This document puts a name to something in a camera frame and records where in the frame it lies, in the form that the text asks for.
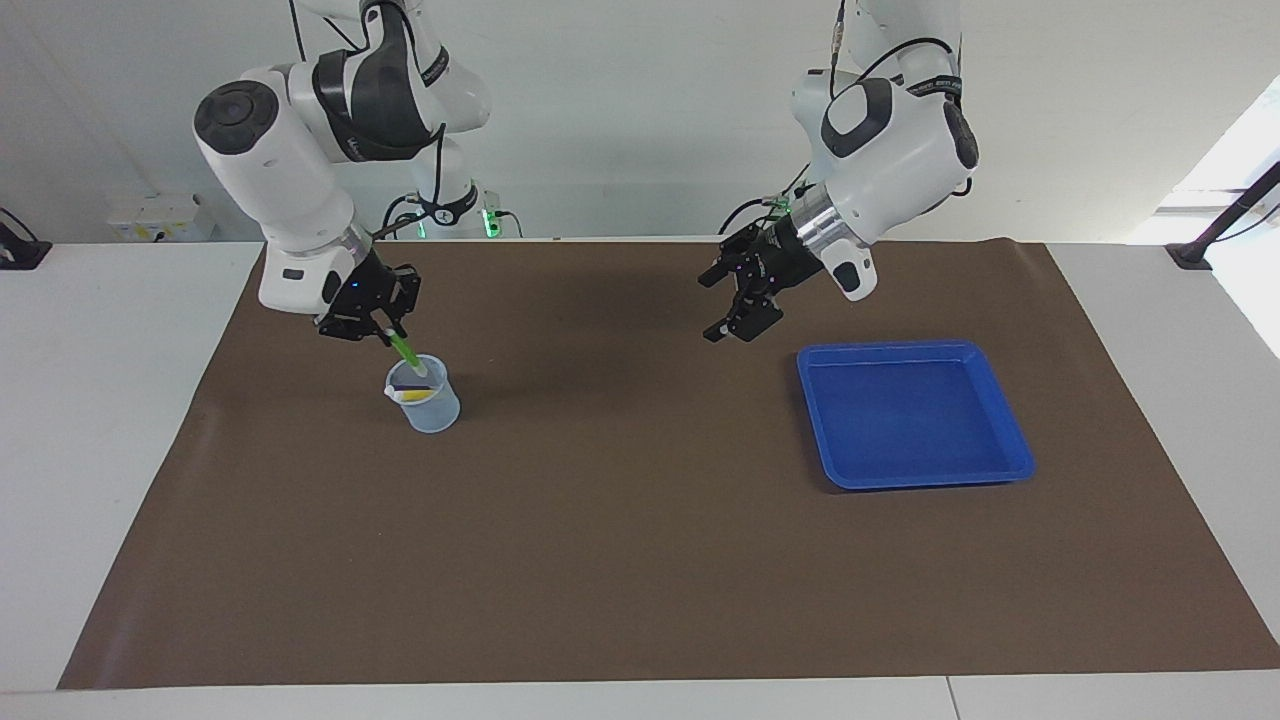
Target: white robotic arm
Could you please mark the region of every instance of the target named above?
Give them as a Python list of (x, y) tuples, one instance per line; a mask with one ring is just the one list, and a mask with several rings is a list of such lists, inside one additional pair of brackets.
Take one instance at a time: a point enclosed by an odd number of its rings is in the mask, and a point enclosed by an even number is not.
[(435, 237), (488, 234), (484, 192), (445, 132), (485, 124), (484, 83), (430, 33), (421, 0), (302, 0), (320, 14), (358, 19), (366, 47), (244, 73), (196, 113), (201, 152), (237, 204), (262, 225), (268, 307), (315, 315), (321, 334), (387, 341), (387, 315), (416, 305), (412, 268), (372, 250), (333, 163), (410, 160), (420, 218)]
[(874, 23), (884, 51), (860, 76), (833, 83), (831, 70), (812, 70), (795, 91), (792, 111), (813, 145), (812, 184), (788, 217), (726, 240), (699, 278), (705, 287), (731, 274), (737, 282), (728, 315), (705, 333), (713, 342), (755, 340), (782, 318), (777, 293), (823, 269), (846, 299), (865, 299), (879, 282), (870, 246), (945, 202), (978, 167), (960, 109), (955, 3), (863, 0), (855, 17)]

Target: blue plastic tray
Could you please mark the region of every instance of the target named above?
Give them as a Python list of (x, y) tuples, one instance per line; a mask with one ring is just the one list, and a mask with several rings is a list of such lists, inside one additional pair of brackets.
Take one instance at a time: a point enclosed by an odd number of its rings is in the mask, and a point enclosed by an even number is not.
[(972, 342), (818, 346), (799, 365), (822, 465), (845, 489), (1011, 483), (1036, 473)]

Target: plastic cup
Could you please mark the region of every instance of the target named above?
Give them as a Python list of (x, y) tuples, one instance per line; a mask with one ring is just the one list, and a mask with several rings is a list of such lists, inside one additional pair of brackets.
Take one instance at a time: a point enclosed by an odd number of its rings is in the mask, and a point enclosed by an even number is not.
[(393, 401), (404, 411), (404, 416), (408, 418), (408, 423), (413, 425), (415, 430), (428, 434), (442, 433), (457, 421), (462, 413), (462, 404), (449, 384), (449, 372), (444, 363), (430, 355), (419, 355), (417, 357), (426, 365), (425, 378), (415, 373), (408, 363), (401, 360), (392, 368), (390, 373), (387, 373), (387, 384), (411, 387), (425, 384), (434, 389), (435, 395), (426, 400), (399, 402), (393, 398)]

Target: brown mat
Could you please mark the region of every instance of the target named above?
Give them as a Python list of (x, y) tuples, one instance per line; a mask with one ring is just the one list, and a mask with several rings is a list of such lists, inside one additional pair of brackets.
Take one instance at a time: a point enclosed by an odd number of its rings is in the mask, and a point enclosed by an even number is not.
[[(750, 346), (700, 337), (710, 246), (384, 252), (462, 420), (413, 433), (390, 351), (251, 281), (61, 688), (1280, 667), (1043, 247), (882, 245)], [(952, 337), (1039, 474), (836, 493), (795, 354)]]

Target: white tabletop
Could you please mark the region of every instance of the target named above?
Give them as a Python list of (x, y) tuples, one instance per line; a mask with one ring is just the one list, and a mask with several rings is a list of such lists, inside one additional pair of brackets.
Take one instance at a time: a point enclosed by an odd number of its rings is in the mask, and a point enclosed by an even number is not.
[[(1280, 360), (1161, 249), (1052, 252), (1280, 634)], [(257, 254), (59, 246), (0, 274), (0, 717), (1280, 717), (1280, 671), (50, 692)]]

